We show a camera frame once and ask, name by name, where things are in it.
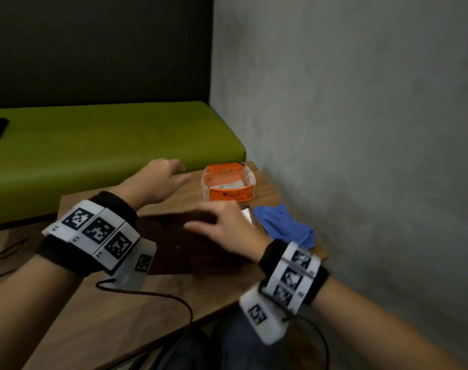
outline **green leather seat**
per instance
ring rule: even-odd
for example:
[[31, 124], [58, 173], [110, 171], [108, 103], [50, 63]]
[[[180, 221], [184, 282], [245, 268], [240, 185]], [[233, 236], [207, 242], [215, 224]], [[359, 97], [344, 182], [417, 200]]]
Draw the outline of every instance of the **green leather seat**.
[[10, 121], [0, 139], [0, 224], [56, 212], [61, 195], [113, 186], [154, 158], [179, 158], [188, 171], [245, 158], [196, 101], [0, 109], [0, 118]]

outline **forearm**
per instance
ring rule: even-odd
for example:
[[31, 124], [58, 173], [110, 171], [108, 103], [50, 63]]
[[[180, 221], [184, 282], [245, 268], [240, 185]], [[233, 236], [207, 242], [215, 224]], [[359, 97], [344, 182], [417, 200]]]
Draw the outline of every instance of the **forearm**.
[[0, 285], [0, 369], [19, 369], [82, 277], [38, 255]]
[[465, 368], [394, 314], [332, 277], [312, 306], [375, 368]]

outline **hand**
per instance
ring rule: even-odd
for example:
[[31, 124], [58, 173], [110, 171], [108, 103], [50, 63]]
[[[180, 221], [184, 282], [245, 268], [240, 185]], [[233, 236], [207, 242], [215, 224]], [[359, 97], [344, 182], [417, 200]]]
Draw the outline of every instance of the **hand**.
[[191, 175], [181, 175], [173, 179], [172, 174], [185, 171], [179, 160], [159, 158], [152, 160], [138, 173], [129, 177], [119, 186], [111, 188], [135, 211], [148, 204], [157, 204], [171, 197], [179, 188], [191, 180]]
[[217, 224], [193, 221], [185, 223], [184, 229], [205, 235], [227, 251], [258, 262], [272, 242], [246, 220], [236, 201], [204, 202], [196, 209], [216, 214]]

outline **orange plastic bag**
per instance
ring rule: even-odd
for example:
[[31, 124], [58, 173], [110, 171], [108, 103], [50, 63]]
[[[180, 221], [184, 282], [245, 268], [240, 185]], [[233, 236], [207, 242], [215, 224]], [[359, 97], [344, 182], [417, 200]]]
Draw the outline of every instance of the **orange plastic bag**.
[[205, 201], [250, 201], [255, 194], [255, 185], [251, 169], [238, 162], [207, 166], [201, 176], [201, 192]]

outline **black wristband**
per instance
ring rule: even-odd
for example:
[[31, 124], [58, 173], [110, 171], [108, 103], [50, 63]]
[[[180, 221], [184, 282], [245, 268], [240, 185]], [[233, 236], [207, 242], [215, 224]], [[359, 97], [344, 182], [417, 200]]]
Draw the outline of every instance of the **black wristband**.
[[316, 276], [314, 277], [313, 283], [311, 284], [310, 289], [307, 291], [307, 294], [303, 300], [303, 304], [310, 305], [314, 298], [316, 297], [317, 293], [320, 291], [321, 287], [325, 284], [328, 279], [328, 270], [320, 265]]
[[265, 249], [265, 253], [263, 253], [262, 259], [258, 262], [258, 266], [268, 278], [275, 271], [275, 267], [277, 267], [278, 262], [284, 255], [287, 245], [288, 244], [282, 239], [275, 239], [268, 244], [268, 247]]
[[[115, 194], [102, 191], [89, 200], [108, 208], [128, 222], [128, 224], [135, 227], [135, 222], [138, 218], [136, 212], [126, 201]], [[82, 277], [104, 269], [91, 255], [52, 235], [48, 235], [40, 243], [37, 253], [56, 265], [71, 270]]]

